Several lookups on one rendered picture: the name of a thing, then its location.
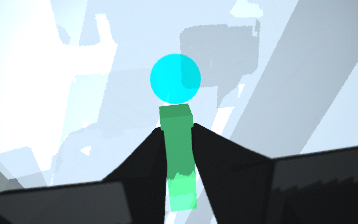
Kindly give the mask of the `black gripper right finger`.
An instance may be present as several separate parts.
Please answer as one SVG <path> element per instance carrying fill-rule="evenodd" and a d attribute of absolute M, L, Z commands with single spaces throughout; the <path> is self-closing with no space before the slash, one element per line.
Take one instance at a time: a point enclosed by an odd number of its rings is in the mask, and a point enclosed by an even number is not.
<path fill-rule="evenodd" d="M 358 145 L 271 158 L 193 125 L 193 157 L 217 224 L 280 224 L 289 195 L 358 181 Z"/>

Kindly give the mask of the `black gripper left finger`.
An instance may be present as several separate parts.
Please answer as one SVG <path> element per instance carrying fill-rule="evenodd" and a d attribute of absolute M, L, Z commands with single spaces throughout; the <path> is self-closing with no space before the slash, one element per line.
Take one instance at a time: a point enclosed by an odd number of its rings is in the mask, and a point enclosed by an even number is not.
<path fill-rule="evenodd" d="M 0 224 L 164 224 L 166 184 L 156 127 L 102 180 L 0 192 Z"/>

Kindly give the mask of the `green rectangular post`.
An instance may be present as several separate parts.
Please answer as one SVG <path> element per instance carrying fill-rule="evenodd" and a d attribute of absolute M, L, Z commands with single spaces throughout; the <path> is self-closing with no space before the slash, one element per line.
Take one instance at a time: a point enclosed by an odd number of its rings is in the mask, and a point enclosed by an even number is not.
<path fill-rule="evenodd" d="M 192 152 L 193 114 L 188 103 L 159 106 L 167 156 L 171 212 L 197 209 L 196 169 Z"/>

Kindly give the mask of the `cyan circle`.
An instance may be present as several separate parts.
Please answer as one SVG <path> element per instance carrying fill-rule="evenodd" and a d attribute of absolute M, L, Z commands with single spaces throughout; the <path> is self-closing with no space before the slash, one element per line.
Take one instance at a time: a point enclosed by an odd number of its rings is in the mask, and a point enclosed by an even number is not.
<path fill-rule="evenodd" d="M 150 83 L 158 98 L 170 104 L 180 104 L 197 93 L 201 74 L 197 64 L 188 56 L 168 54 L 154 64 Z"/>

